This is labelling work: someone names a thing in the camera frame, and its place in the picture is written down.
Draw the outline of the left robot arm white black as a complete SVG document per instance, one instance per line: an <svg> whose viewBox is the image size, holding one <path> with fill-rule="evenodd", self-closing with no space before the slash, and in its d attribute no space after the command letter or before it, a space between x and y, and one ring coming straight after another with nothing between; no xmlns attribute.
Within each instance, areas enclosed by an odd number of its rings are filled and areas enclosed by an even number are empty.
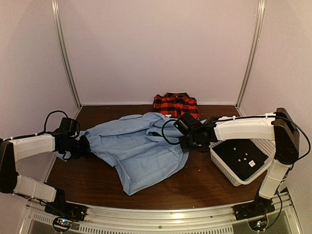
<svg viewBox="0 0 312 234"><path fill-rule="evenodd" d="M53 132L11 137L0 141L0 191L37 199L45 212L74 220L84 220L86 207L67 202L65 192L32 178L20 175L16 162L31 156L57 152L63 159L76 159L90 152L85 136L79 135L80 125L64 117Z"/></svg>

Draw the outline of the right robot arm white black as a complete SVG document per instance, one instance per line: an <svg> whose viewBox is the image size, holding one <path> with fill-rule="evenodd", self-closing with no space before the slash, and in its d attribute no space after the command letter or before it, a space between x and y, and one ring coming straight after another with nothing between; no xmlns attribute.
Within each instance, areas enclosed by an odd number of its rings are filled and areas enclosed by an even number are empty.
<svg viewBox="0 0 312 234"><path fill-rule="evenodd" d="M254 215L260 215L268 208L282 180L299 160L299 127L284 108L257 116L212 117L204 122L185 113L174 126L182 133L179 144L185 152L208 148L212 142L225 143L235 139L275 142L275 154L267 167L268 172L250 204Z"/></svg>

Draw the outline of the light blue long sleeve shirt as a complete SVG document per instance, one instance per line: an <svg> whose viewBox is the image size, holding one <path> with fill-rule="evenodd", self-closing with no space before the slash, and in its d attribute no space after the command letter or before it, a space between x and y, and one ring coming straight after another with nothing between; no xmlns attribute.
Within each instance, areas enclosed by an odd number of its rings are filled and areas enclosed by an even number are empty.
<svg viewBox="0 0 312 234"><path fill-rule="evenodd" d="M178 143L181 135L169 118L151 112L80 132L89 140L91 152L116 169L127 195L153 186L185 166L189 154Z"/></svg>

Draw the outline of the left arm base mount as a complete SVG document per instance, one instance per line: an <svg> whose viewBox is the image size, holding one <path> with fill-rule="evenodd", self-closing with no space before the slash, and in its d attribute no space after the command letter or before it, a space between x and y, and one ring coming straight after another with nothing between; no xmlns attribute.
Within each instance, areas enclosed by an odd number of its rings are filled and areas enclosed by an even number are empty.
<svg viewBox="0 0 312 234"><path fill-rule="evenodd" d="M55 216L64 217L68 220L78 222L84 221L87 207L69 202L66 202L64 205L47 203L44 211Z"/></svg>

